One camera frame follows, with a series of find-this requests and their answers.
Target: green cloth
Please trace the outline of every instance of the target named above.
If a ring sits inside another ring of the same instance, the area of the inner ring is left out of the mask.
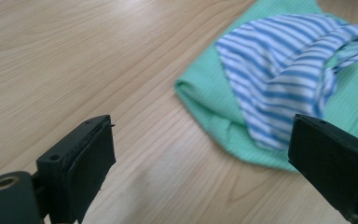
[[[259,0],[222,35],[247,21],[282,14],[322,13],[313,0]],[[325,120],[358,137],[358,62],[337,74],[338,90],[327,103]],[[175,82],[175,90],[200,126],[240,160],[294,171],[287,151],[260,148],[248,134],[212,43]]]

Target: blue and white striped fabric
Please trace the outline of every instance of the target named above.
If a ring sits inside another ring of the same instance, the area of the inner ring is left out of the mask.
[[[342,68],[358,61],[358,25],[320,14],[250,21],[216,42],[249,134],[285,150],[295,113],[323,118]]]

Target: table surface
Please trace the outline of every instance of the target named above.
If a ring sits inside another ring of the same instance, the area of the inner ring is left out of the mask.
[[[346,223],[301,175],[228,155],[173,82],[251,0],[0,0],[0,174],[110,114],[117,164],[84,223]],[[358,1],[321,7],[358,23]]]

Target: black plastic part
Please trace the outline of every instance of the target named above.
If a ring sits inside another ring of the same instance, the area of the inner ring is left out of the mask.
[[[348,221],[358,223],[358,138],[296,115],[289,161]]]
[[[40,182],[51,194],[53,223],[82,222],[116,162],[109,116],[89,119],[37,161]]]
[[[43,223],[28,173],[0,175],[0,224],[7,223]]]
[[[37,199],[37,206],[39,207],[40,217],[44,218],[48,215],[48,209],[51,205],[50,192],[48,188],[40,182],[39,172],[32,175],[32,182],[34,184],[34,188],[29,190],[34,191]]]

